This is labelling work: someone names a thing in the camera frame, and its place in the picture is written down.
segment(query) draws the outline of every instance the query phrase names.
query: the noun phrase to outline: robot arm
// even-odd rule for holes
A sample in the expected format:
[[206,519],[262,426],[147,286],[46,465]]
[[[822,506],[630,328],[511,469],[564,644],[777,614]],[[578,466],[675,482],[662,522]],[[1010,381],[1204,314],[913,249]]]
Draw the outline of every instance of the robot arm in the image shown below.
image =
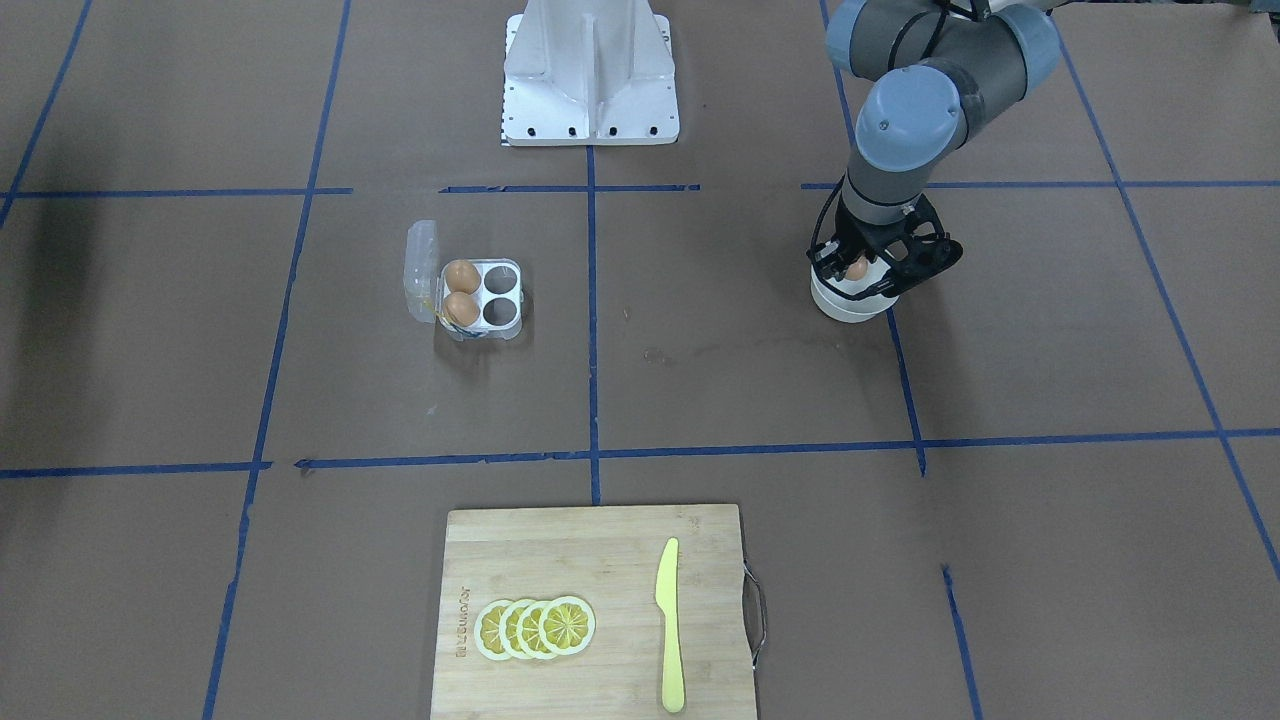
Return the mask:
[[941,0],[846,0],[831,17],[831,60],[876,82],[823,209],[838,196],[836,234],[818,243],[815,228],[809,249],[814,301],[837,320],[872,318],[960,259],[923,195],[929,174],[1057,64],[1057,28],[1042,10],[980,6],[955,17]]

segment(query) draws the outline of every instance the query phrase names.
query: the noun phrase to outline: brown egg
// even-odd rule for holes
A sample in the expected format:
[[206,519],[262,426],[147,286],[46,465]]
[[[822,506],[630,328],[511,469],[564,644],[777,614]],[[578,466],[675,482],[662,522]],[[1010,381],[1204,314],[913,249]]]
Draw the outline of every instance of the brown egg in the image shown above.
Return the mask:
[[444,283],[451,292],[475,292],[480,290],[480,270],[466,260],[454,260],[444,266]]
[[854,260],[854,264],[845,270],[845,279],[851,282],[858,282],[867,277],[867,270],[870,269],[870,264],[867,263],[867,258],[859,258]]
[[451,292],[444,299],[444,316],[449,322],[466,328],[480,319],[480,306],[465,292]]

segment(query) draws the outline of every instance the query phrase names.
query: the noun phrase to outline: yellow knife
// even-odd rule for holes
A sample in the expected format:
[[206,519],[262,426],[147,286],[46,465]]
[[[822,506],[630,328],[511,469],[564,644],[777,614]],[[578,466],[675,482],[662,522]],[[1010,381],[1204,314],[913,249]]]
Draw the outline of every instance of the yellow knife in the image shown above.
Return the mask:
[[662,610],[667,630],[662,643],[662,706],[667,712],[680,712],[685,708],[685,669],[680,662],[680,620],[676,615],[676,562],[680,557],[680,541],[671,538],[662,551],[658,562],[658,583],[653,600]]

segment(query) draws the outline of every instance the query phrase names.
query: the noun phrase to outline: bamboo cutting board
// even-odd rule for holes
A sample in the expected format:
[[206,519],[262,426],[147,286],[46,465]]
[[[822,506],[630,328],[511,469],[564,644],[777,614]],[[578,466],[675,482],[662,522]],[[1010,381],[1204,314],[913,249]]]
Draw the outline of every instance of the bamboo cutting board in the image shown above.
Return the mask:
[[[663,621],[653,598],[671,537],[680,538],[680,717],[754,720],[736,505],[451,512],[431,719],[672,717],[659,694]],[[489,602],[564,594],[595,611],[582,652],[495,662],[476,650],[476,614]]]

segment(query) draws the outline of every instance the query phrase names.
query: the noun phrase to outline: blue tape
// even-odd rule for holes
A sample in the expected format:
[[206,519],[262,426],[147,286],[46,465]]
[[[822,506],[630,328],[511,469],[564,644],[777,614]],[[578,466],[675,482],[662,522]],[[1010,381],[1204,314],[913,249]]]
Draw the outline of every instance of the blue tape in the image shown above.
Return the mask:
[[1280,187],[1274,181],[1121,181],[1125,187]]
[[893,338],[893,352],[897,355],[897,373],[902,380],[902,401],[906,402],[906,419],[911,423],[911,442],[915,443],[915,461],[920,465],[920,477],[928,474],[929,461],[924,456],[924,443],[920,438],[920,421],[915,415],[915,400],[911,397],[911,377],[906,372],[906,355],[902,354],[902,340],[897,334],[897,318],[893,309],[884,311],[888,319],[890,337]]
[[700,184],[598,184],[595,192],[698,192]]
[[1062,59],[1066,60],[1066,69],[1071,73],[1071,82],[1075,83],[1075,91],[1080,95],[1080,101],[1084,104],[1085,114],[1089,117],[1089,123],[1093,126],[1093,133],[1098,137],[1098,145],[1102,146],[1102,155],[1107,160],[1107,167],[1111,168],[1111,177],[1115,179],[1116,190],[1120,191],[1120,199],[1124,201],[1125,211],[1129,214],[1129,222],[1133,224],[1133,232],[1138,236],[1138,245],[1142,247],[1142,255],[1147,260],[1147,266],[1151,269],[1151,275],[1156,281],[1156,290],[1160,291],[1160,299],[1165,304],[1165,311],[1169,313],[1169,320],[1174,325],[1174,333],[1178,336],[1178,343],[1183,347],[1183,355],[1187,356],[1187,364],[1192,369],[1192,375],[1196,379],[1196,387],[1199,388],[1201,398],[1204,401],[1204,409],[1208,411],[1210,420],[1213,423],[1213,429],[1217,433],[1217,438],[1222,445],[1222,454],[1226,455],[1226,460],[1231,466],[1231,473],[1235,475],[1235,484],[1240,489],[1242,497],[1244,497],[1244,505],[1249,511],[1249,516],[1253,519],[1253,527],[1258,532],[1258,538],[1262,541],[1262,547],[1267,553],[1267,560],[1271,561],[1271,570],[1280,580],[1280,557],[1276,555],[1275,544],[1271,542],[1271,534],[1267,532],[1266,523],[1262,521],[1262,514],[1258,512],[1258,506],[1253,500],[1253,492],[1249,489],[1249,483],[1244,478],[1244,473],[1240,470],[1239,462],[1235,460],[1235,451],[1231,448],[1231,442],[1228,438],[1226,430],[1222,427],[1222,420],[1217,414],[1217,407],[1213,405],[1213,398],[1208,392],[1208,384],[1204,382],[1204,375],[1201,373],[1199,363],[1196,361],[1196,354],[1192,352],[1190,342],[1187,340],[1187,332],[1183,329],[1181,320],[1178,319],[1178,310],[1174,307],[1174,301],[1169,295],[1169,290],[1165,287],[1165,279],[1160,274],[1160,266],[1156,264],[1156,258],[1151,251],[1151,243],[1147,242],[1147,233],[1142,229],[1142,223],[1138,220],[1138,213],[1133,208],[1133,201],[1129,199],[1129,191],[1125,188],[1124,181],[1120,178],[1120,169],[1116,165],[1115,158],[1111,155],[1111,147],[1107,145],[1107,138],[1102,133],[1102,124],[1098,122],[1098,115],[1093,111],[1093,104],[1089,102],[1088,94],[1084,92],[1084,83],[1080,81],[1080,74],[1075,69],[1075,63],[1071,60],[1071,54],[1066,49],[1066,42],[1062,42]]
[[[1125,187],[1280,187],[1280,181],[1121,181]],[[929,190],[1053,190],[1065,187],[1115,187],[1115,181],[954,181],[931,182]],[[800,190],[836,188],[833,182],[803,182]]]
[[1226,430],[1226,437],[1280,437],[1280,428],[1248,428]]
[[951,566],[942,566],[942,582],[947,585],[947,605],[951,606],[951,626],[956,632],[956,646],[960,648],[960,664],[964,666],[964,683],[969,688],[969,707],[973,720],[982,720],[982,698],[978,697],[978,680],[973,674],[973,657],[969,655],[969,638],[964,632],[964,619],[956,603],[955,583],[951,580]]
[[722,445],[703,447],[635,447],[602,450],[600,457],[704,457],[714,455],[791,455],[805,452],[865,452],[873,450],[913,450],[914,441],[813,442],[794,445]]
[[588,297],[588,368],[590,380],[588,395],[591,411],[591,505],[600,505],[600,402],[599,402],[599,348],[596,336],[595,295],[595,147],[586,146],[586,297]]
[[202,720],[212,720],[214,706],[218,702],[218,684],[223,676],[227,638],[232,632],[232,614],[236,610],[236,594],[239,592],[239,575],[244,565],[244,546],[248,543],[248,510],[253,506],[253,496],[257,495],[257,473],[259,470],[250,470],[248,482],[244,484],[244,503],[241,506],[239,530],[236,536],[236,569],[232,582],[227,583],[227,594],[223,596],[223,614],[218,621],[218,642],[214,644],[214,664],[209,673],[209,687],[205,689]]
[[91,478],[108,475],[180,475],[187,473],[243,473],[265,470],[270,462],[177,462],[170,465],[106,465],[97,468],[15,468],[0,470],[0,480],[33,478]]
[[479,465],[498,462],[540,462],[544,460],[586,460],[589,451],[506,452],[493,455],[426,455],[417,457],[347,457],[335,460],[298,460],[294,468],[326,470],[333,468],[411,468],[425,465]]
[[931,182],[929,190],[1057,190],[1065,187],[1115,187],[1108,181],[960,181],[960,182]]
[[502,192],[698,192],[700,184],[451,184],[440,195],[485,195]]
[[63,64],[58,67],[58,76],[54,77],[54,86],[49,90],[49,96],[45,99],[45,106],[40,109],[40,115],[36,118],[36,127],[31,131],[31,138],[27,141],[27,149],[22,152],[22,160],[18,163],[18,172],[13,176],[13,183],[9,184],[9,193],[4,199],[4,205],[0,205],[0,228],[4,227],[5,220],[9,218],[9,210],[13,209],[13,201],[18,196],[18,188],[22,187],[22,178],[27,174],[27,168],[31,167],[31,156],[36,154],[36,143],[40,142],[40,133],[45,132],[45,123],[49,120],[49,113],[54,109],[54,101],[58,100],[58,91],[63,87],[63,79],[67,78],[67,69],[72,65],[72,58],[76,56],[76,49],[79,46],[81,33],[84,32],[84,20],[88,19],[88,10],[93,6],[93,0],[84,0],[84,6],[81,8],[79,18],[76,20],[76,31],[72,32],[72,40],[67,45],[67,53],[63,55]]
[[1079,436],[1018,436],[986,438],[940,438],[924,441],[925,447],[1020,447],[1034,445],[1105,445],[1112,442],[1162,442],[1175,439],[1213,439],[1217,430],[1166,430],[1149,433],[1094,433]]
[[18,200],[92,200],[116,197],[301,197],[312,195],[351,195],[351,187],[220,187],[206,190],[45,190],[19,192]]
[[[298,259],[302,256],[302,245],[307,234],[307,223],[311,218],[311,201],[315,197],[316,179],[320,176],[320,160],[324,156],[325,133],[329,129],[329,113],[333,110],[333,96],[338,87],[338,70],[342,68],[342,51],[347,40],[347,26],[351,20],[351,0],[343,0],[342,20],[338,23],[338,40],[333,49],[333,63],[329,67],[329,83],[325,88],[324,105],[320,110],[320,127],[316,129],[315,149],[311,152],[311,172],[307,176],[307,193],[302,201],[302,215],[298,218],[298,233],[293,240],[293,256],[289,261],[289,277],[284,286],[284,301],[280,306],[280,323],[275,332],[275,348],[271,352],[271,369],[266,378],[266,389],[262,397],[262,414],[259,420],[257,438],[253,443],[253,460],[262,460],[262,450],[266,446],[266,429],[271,421],[271,404],[275,400],[275,384],[280,374],[280,357],[284,354],[284,338],[289,328],[289,302],[293,295],[293,283],[298,275]],[[227,655],[227,638],[230,635],[232,615],[236,610],[236,594],[239,589],[241,566],[244,560],[244,546],[248,541],[250,509],[257,493],[259,470],[250,470],[248,482],[244,486],[244,503],[241,510],[239,538],[236,544],[236,573],[227,585],[227,596],[223,600],[221,623],[218,628],[218,643],[214,646],[214,662],[209,673],[209,688],[205,693],[205,708],[202,720],[212,720],[214,707],[218,702],[218,684],[223,674],[223,659]]]
[[[1226,430],[1230,437],[1280,437],[1280,428],[1243,428]],[[869,452],[882,450],[963,448],[963,447],[1028,447],[1043,445],[1105,445],[1125,442],[1171,442],[1185,439],[1215,439],[1216,430],[1162,430],[1146,433],[1094,433],[1061,436],[1004,436],[984,438],[937,438],[901,441],[864,442],[815,442],[781,445],[724,445],[694,447],[631,447],[599,450],[602,459],[627,457],[699,457],[730,455],[790,455],[806,452]],[[300,469],[332,468],[394,468],[411,465],[467,465],[480,462],[540,462],[547,460],[588,460],[590,450],[566,450],[552,452],[511,452],[492,455],[428,455],[408,457],[347,457],[347,459],[307,459],[294,462]]]

